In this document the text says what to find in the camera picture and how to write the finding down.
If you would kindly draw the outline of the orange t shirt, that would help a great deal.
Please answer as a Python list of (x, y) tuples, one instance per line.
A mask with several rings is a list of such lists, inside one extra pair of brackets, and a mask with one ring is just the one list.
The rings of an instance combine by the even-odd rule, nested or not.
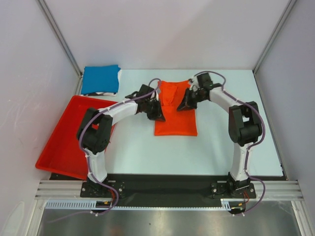
[(165, 121), (155, 122), (156, 136), (197, 136), (195, 110), (177, 111), (182, 102), (188, 81), (160, 83), (159, 99)]

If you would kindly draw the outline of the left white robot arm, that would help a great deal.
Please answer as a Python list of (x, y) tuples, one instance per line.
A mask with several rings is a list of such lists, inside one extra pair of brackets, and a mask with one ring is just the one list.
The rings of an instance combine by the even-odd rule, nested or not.
[(121, 102), (106, 108), (88, 108), (77, 131), (79, 148), (85, 154), (88, 165), (87, 183), (97, 196), (104, 196), (112, 187), (105, 182), (108, 172), (105, 167), (105, 150), (112, 132), (112, 126), (119, 121), (145, 113), (149, 120), (165, 122), (159, 100), (158, 82), (156, 88), (143, 84), (139, 91), (127, 95)]

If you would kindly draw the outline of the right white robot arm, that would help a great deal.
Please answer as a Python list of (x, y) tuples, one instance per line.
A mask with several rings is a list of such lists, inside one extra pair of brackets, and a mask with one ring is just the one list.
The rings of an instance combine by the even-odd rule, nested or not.
[(214, 71), (202, 71), (189, 79), (177, 111), (194, 110), (197, 103), (209, 100), (228, 113), (228, 133), (234, 143), (232, 167), (227, 175), (225, 193), (239, 197), (249, 187), (252, 148), (265, 138), (265, 124), (255, 102), (243, 102), (225, 89), (226, 78)]

